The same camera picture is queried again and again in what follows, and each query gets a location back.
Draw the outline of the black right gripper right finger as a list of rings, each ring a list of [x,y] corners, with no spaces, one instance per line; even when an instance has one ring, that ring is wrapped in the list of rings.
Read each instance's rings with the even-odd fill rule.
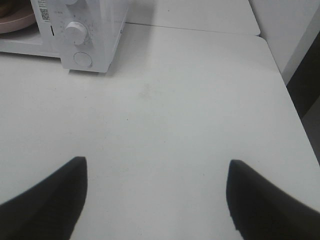
[[[318,240],[320,213],[296,200],[241,160],[231,160],[226,202],[245,240]]]

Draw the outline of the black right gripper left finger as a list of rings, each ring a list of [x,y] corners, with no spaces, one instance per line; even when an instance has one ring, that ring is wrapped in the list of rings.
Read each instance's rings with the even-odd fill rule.
[[[77,156],[0,205],[2,240],[69,240],[84,208],[87,160]]]

